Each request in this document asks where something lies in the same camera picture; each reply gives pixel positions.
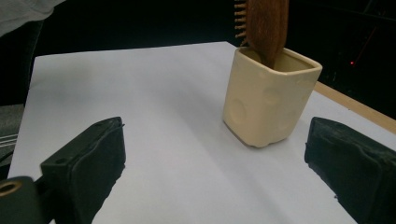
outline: white table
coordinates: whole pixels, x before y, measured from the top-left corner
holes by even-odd
[[[221,119],[234,50],[219,42],[37,58],[9,177],[39,178],[40,162],[120,116],[126,169],[93,223],[355,223],[304,162],[310,120],[343,122],[391,148],[395,134],[313,92],[288,139],[244,146]]]

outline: planter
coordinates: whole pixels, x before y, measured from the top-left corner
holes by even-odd
[[[283,49],[275,69],[259,61],[250,48],[235,51],[223,119],[245,144],[265,147],[291,134],[322,66],[289,49]]]

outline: white cloth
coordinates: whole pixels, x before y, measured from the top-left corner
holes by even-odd
[[[64,0],[0,0],[0,36],[28,21],[41,21]]]

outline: wooden hairbrush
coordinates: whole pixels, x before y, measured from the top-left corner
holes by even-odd
[[[236,37],[244,37],[241,46],[248,44],[262,60],[274,69],[276,57],[286,44],[289,0],[235,0]]]

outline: wooden table edge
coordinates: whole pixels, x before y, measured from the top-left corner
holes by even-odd
[[[314,90],[327,98],[335,101],[336,103],[343,105],[349,110],[361,115],[362,117],[370,120],[371,122],[381,126],[382,128],[396,134],[396,120],[392,119],[371,107],[364,105],[343,93],[336,91],[321,82],[317,82]]]

